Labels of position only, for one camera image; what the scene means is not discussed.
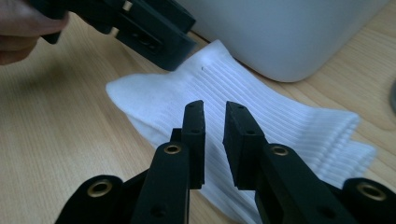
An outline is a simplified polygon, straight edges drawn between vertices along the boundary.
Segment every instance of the wooden surface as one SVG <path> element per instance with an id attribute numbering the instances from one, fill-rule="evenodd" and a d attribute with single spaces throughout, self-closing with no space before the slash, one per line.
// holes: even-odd
<path id="1" fill-rule="evenodd" d="M 199 47 L 205 42 L 199 41 Z M 85 180 L 129 179 L 154 150 L 106 95 L 107 82 L 132 73 L 164 73 L 116 39 L 73 16 L 59 44 L 42 40 L 25 61 L 0 67 L 0 223 L 53 223 Z M 396 1 L 391 1 L 312 77 L 277 83 L 307 105 L 361 115 L 355 140 L 377 158 L 366 176 L 396 191 Z M 198 192 L 191 223 L 230 223 Z"/>

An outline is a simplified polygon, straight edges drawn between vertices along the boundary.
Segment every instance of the brass insert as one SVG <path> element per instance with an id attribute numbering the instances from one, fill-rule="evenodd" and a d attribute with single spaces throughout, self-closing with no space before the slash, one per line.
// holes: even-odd
<path id="1" fill-rule="evenodd" d="M 179 153 L 181 151 L 181 147 L 172 145 L 172 146 L 166 147 L 164 151 L 168 154 L 173 155 L 173 154 Z"/>
<path id="2" fill-rule="evenodd" d="M 98 198 L 106 195 L 111 191 L 113 185 L 107 179 L 98 180 L 88 188 L 88 195 L 93 198 Z"/>
<path id="3" fill-rule="evenodd" d="M 369 183 L 361 182 L 357 188 L 361 194 L 373 200 L 381 202 L 387 199 L 387 195 L 384 193 L 384 191 Z"/>
<path id="4" fill-rule="evenodd" d="M 289 154 L 288 150 L 283 147 L 272 147 L 271 149 L 278 156 L 287 156 Z"/>

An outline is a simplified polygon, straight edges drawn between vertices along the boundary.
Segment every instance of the white container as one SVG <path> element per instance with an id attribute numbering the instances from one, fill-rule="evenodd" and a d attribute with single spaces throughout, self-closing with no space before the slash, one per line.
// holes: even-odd
<path id="1" fill-rule="evenodd" d="M 389 0 L 177 0 L 193 30 L 271 79 L 314 74 Z"/>

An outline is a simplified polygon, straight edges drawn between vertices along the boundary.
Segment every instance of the human hand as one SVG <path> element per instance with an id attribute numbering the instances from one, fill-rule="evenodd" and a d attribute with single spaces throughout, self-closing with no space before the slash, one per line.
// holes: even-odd
<path id="1" fill-rule="evenodd" d="M 25 59 L 41 35 L 61 31 L 67 24 L 52 20 L 35 8 L 28 0 L 0 0 L 0 65 Z"/>

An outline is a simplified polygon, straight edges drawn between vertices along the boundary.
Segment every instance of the white sock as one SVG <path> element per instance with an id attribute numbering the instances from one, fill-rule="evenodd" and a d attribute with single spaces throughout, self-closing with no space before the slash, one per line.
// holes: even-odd
<path id="1" fill-rule="evenodd" d="M 302 105 L 271 90 L 236 62 L 219 41 L 201 49 L 175 72 L 135 74 L 110 82 L 106 90 L 136 129 L 157 147 L 181 127 L 184 106 L 203 100 L 205 185 L 201 192 L 229 217 L 260 222 L 251 191 L 233 186 L 222 145 L 225 104 L 248 108 L 270 143 L 293 148 L 322 180 L 340 188 L 360 176 L 375 150 L 353 142 L 359 116 L 348 111 Z"/>

